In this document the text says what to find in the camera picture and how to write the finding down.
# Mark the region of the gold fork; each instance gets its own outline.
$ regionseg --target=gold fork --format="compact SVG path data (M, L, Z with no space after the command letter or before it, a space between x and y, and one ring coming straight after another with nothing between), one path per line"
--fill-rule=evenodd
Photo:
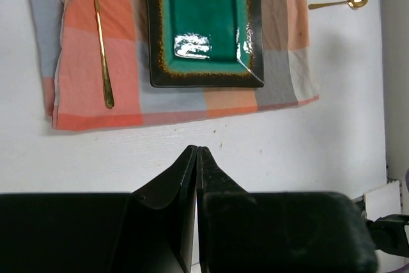
M115 105L115 102L114 102L114 94L112 93L111 80L109 78L107 58L105 56L104 38L102 36L100 3L98 0L94 0L94 4L95 4L95 11L96 11L96 21L98 24L98 34L100 37L102 79L104 80L105 105L107 106L108 109L112 109Z

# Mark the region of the green plate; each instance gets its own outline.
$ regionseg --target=green plate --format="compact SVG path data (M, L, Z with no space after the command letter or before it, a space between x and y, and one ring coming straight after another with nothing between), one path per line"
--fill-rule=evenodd
M261 0L148 0L151 84L264 85Z

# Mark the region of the napkin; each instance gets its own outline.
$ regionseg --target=napkin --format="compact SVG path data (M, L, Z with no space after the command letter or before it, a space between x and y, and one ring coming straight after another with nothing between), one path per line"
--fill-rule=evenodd
M93 0L31 0L46 113L52 127L160 125L308 104L318 87L308 62L307 0L261 0L265 87L153 88L145 0L100 0L115 97L107 109Z

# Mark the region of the spoon handle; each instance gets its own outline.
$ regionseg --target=spoon handle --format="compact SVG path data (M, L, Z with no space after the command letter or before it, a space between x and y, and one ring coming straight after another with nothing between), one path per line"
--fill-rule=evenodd
M337 6L339 4L346 4L346 3L348 3L348 2L347 1L339 1L337 3L313 3L313 4L310 4L308 6L308 9L315 10L315 9L323 8L325 6Z

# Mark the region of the spoon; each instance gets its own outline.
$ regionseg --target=spoon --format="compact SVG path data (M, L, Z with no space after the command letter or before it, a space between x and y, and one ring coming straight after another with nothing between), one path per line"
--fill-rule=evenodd
M352 9L358 9L363 7L365 4L368 3L368 0L347 0L347 1L339 1L337 3L314 3L308 6L308 9L315 10L319 8L323 8L325 6L337 6L339 4L347 4Z

